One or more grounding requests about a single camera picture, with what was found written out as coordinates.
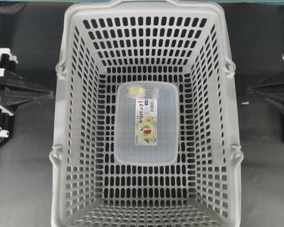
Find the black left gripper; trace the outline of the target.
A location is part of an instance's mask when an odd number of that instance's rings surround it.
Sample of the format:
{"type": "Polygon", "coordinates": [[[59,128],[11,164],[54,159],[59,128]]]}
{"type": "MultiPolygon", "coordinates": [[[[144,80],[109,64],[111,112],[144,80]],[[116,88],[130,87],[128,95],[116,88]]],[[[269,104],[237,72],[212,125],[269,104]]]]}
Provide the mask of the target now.
{"type": "Polygon", "coordinates": [[[17,63],[9,48],[0,48],[0,146],[11,138],[18,106],[53,98],[50,89],[14,73],[17,63]]]}

